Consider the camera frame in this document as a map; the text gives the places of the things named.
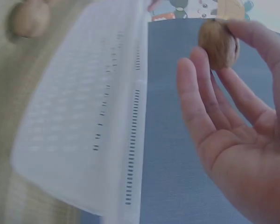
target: blurry background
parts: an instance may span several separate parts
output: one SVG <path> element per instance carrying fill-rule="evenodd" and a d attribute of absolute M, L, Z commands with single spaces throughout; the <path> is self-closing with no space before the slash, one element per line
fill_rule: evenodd
<path fill-rule="evenodd" d="M 0 224 L 76 224 L 80 211 L 26 182 L 9 165 L 21 116 L 44 69 L 82 10 L 93 0 L 60 0 L 41 37 L 17 38 L 7 31 L 20 0 L 0 0 Z"/>

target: blue-gray cloth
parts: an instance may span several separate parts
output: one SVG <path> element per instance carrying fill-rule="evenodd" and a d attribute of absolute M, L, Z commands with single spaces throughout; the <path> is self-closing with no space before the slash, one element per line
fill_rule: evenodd
<path fill-rule="evenodd" d="M 197 45 L 202 22 L 176 19 L 149 24 L 140 224 L 250 223 L 206 176 L 181 118 L 176 65 Z M 234 70 L 262 100 L 274 107 L 272 75 L 258 53 L 243 42 Z M 82 223 L 98 223 L 98 218 L 84 213 Z"/>

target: walnut shell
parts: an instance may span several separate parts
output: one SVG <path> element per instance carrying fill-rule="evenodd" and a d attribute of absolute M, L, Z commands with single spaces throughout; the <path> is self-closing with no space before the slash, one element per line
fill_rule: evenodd
<path fill-rule="evenodd" d="M 18 36 L 37 37 L 44 34 L 50 21 L 50 8 L 42 0 L 27 0 L 16 10 L 12 20 L 13 32 Z"/>
<path fill-rule="evenodd" d="M 215 71 L 231 67 L 239 56 L 239 40 L 224 21 L 207 20 L 200 27 L 198 45 L 207 52 L 210 69 Z"/>

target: hand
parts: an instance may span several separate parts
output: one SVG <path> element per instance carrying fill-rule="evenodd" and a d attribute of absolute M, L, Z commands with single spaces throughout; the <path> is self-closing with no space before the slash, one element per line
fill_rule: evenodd
<path fill-rule="evenodd" d="M 266 61 L 276 110 L 232 69 L 217 71 L 249 127 L 229 104 L 202 48 L 178 63 L 184 121 L 203 167 L 228 200 L 256 224 L 280 224 L 280 37 L 257 22 L 229 22 L 231 32 Z"/>
<path fill-rule="evenodd" d="M 151 4 L 148 6 L 147 10 L 149 12 L 153 11 L 158 3 L 160 3 L 162 0 L 151 0 Z"/>

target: finger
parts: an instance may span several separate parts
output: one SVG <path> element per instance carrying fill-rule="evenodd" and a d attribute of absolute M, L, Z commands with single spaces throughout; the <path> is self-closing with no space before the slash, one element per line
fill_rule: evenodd
<path fill-rule="evenodd" d="M 158 3 L 160 3 L 160 1 L 161 0 L 152 0 L 151 4 L 148 6 L 147 10 L 149 12 L 153 11 L 156 8 L 156 6 L 158 5 Z"/>
<path fill-rule="evenodd" d="M 232 69 L 218 72 L 218 76 L 229 92 L 238 110 L 256 126 L 261 117 L 273 109 L 259 99 Z"/>
<path fill-rule="evenodd" d="M 245 121 L 238 115 L 238 113 L 233 109 L 230 102 L 227 100 L 226 96 L 222 92 L 221 88 L 217 84 L 213 73 L 210 74 L 210 79 L 212 86 L 219 104 L 220 110 L 228 119 L 231 128 L 237 128 L 245 125 Z"/>
<path fill-rule="evenodd" d="M 257 22 L 232 21 L 229 29 L 254 47 L 273 74 L 273 93 L 280 135 L 280 36 Z"/>
<path fill-rule="evenodd" d="M 231 125 L 220 110 L 210 80 L 210 63 L 207 53 L 202 48 L 196 47 L 191 52 L 190 60 L 196 68 L 199 92 L 207 114 L 217 130 L 229 130 Z"/>
<path fill-rule="evenodd" d="M 197 147 L 216 131 L 208 116 L 199 93 L 196 69 L 187 58 L 178 63 L 177 89 L 182 104 L 182 114 Z"/>
<path fill-rule="evenodd" d="M 239 39 L 255 48 L 265 60 L 271 72 L 280 68 L 280 36 L 259 22 L 231 21 L 230 31 Z"/>

